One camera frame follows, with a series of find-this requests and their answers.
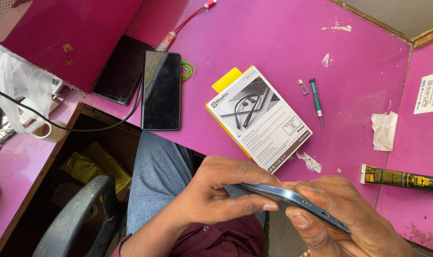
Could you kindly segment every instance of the glue tube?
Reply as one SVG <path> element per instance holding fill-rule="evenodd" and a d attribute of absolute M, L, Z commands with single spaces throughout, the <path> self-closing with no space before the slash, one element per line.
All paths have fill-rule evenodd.
<path fill-rule="evenodd" d="M 361 184 L 382 184 L 433 193 L 433 177 L 381 169 L 366 164 L 361 169 Z"/>

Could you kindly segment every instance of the maroon shirt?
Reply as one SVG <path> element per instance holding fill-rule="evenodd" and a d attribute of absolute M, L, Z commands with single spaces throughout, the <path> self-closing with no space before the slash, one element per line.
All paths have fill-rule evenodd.
<path fill-rule="evenodd" d="M 111 257 L 120 256 L 120 246 L 130 236 L 120 242 Z M 183 231 L 169 256 L 261 257 L 265 240 L 263 228 L 254 215 L 215 225 L 192 223 Z"/>

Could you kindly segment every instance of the cracked screen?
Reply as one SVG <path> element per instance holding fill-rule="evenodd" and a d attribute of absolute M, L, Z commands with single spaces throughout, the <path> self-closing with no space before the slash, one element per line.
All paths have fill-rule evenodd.
<path fill-rule="evenodd" d="M 153 46 L 123 35 L 102 71 L 93 93 L 127 105 L 142 74 L 145 50 L 153 50 Z"/>
<path fill-rule="evenodd" d="M 145 51 L 142 129 L 179 129 L 180 65 L 181 56 L 177 53 Z"/>

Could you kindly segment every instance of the black chair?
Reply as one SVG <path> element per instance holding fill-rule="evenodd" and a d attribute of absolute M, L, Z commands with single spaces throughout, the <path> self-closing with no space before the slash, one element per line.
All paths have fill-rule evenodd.
<path fill-rule="evenodd" d="M 34 257 L 66 257 L 82 228 L 85 216 L 102 195 L 105 220 L 88 257 L 104 257 L 116 233 L 120 232 L 126 207 L 117 200 L 113 175 L 100 175 L 86 184 L 61 210 L 48 227 Z"/>

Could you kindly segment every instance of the cracked smartphone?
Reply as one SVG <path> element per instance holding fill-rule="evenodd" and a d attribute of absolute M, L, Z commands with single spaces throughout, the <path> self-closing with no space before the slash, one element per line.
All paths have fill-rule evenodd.
<path fill-rule="evenodd" d="M 123 35 L 103 69 L 93 93 L 126 106 L 142 77 L 143 53 L 154 47 Z"/>
<path fill-rule="evenodd" d="M 343 222 L 334 218 L 327 211 L 314 205 L 304 196 L 301 196 L 296 192 L 293 192 L 286 188 L 273 187 L 264 184 L 252 185 L 242 183 L 234 186 L 245 193 L 255 193 L 267 197 L 277 202 L 279 206 L 283 209 L 286 209 L 288 206 L 296 206 L 302 208 L 326 222 L 330 228 L 342 232 L 345 235 L 351 234 L 350 230 L 345 226 Z"/>

